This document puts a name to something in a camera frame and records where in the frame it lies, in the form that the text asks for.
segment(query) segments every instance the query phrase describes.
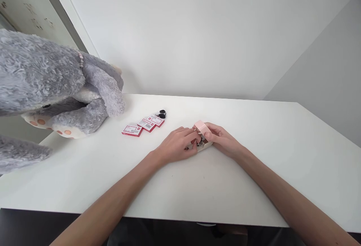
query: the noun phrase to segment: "left hand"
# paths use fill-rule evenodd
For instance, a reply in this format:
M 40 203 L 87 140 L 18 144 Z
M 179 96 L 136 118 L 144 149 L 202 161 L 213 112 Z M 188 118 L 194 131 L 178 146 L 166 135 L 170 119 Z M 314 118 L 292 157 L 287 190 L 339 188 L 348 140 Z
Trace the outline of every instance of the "left hand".
M 197 154 L 197 143 L 200 140 L 200 135 L 194 129 L 180 127 L 169 133 L 153 152 L 164 164 L 180 161 Z M 192 149 L 184 150 L 190 142 L 193 143 Z

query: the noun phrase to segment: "plush elephant ear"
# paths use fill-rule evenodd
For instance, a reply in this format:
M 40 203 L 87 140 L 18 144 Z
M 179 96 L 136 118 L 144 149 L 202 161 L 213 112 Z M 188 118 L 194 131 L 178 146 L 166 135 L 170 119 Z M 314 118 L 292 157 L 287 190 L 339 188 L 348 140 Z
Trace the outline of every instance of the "plush elephant ear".
M 123 94 L 115 79 L 104 70 L 89 63 L 84 65 L 83 74 L 86 82 L 99 90 L 99 94 L 105 102 L 108 115 L 110 117 L 121 115 L 124 112 L 125 103 Z
M 49 147 L 0 135 L 0 174 L 33 165 L 51 153 Z

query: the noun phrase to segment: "hand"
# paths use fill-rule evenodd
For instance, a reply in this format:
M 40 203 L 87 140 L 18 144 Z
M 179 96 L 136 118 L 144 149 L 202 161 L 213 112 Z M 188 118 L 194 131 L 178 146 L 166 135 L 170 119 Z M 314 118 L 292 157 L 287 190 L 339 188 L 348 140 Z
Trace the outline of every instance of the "hand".
M 213 145 L 223 154 L 235 159 L 238 156 L 243 156 L 251 153 L 223 127 L 208 122 L 206 122 L 205 124 L 212 132 L 212 134 L 209 132 L 206 133 L 206 139 L 208 141 L 214 142 Z
M 200 135 L 194 129 L 180 127 L 173 130 L 153 153 L 162 163 L 167 164 L 174 161 L 187 159 L 197 154 L 197 143 L 201 140 Z M 184 150 L 189 143 L 193 143 L 190 150 Z

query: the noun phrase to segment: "red box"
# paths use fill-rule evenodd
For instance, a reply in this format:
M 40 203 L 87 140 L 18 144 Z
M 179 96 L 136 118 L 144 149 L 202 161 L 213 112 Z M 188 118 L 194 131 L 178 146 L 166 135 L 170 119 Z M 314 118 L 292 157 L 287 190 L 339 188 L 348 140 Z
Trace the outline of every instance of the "red box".
M 148 132 L 152 132 L 152 130 L 155 128 L 155 123 L 153 123 L 152 121 L 149 121 L 148 119 L 142 119 L 137 124 L 138 124 L 138 126 L 141 126 Z
M 124 135 L 139 137 L 142 130 L 143 128 L 141 126 L 127 125 L 121 133 Z
M 164 123 L 164 119 L 156 117 L 155 115 L 151 115 L 147 118 L 149 121 L 152 121 L 153 123 L 155 123 L 155 125 L 157 127 L 161 127 L 161 125 L 163 125 Z

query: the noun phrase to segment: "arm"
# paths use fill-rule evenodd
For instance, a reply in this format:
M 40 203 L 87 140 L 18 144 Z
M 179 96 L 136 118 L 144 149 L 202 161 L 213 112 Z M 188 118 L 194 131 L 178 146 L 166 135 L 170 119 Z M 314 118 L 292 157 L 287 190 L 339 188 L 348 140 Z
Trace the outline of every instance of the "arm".
M 209 141 L 234 159 L 260 186 L 285 221 L 309 246 L 359 245 L 345 230 L 290 184 L 264 165 L 222 127 L 205 123 Z
M 180 127 L 172 131 L 157 149 L 96 200 L 51 246 L 101 245 L 139 191 L 161 167 L 197 153 L 196 142 L 191 150 L 184 150 L 194 140 L 200 142 L 200 136 L 193 129 Z

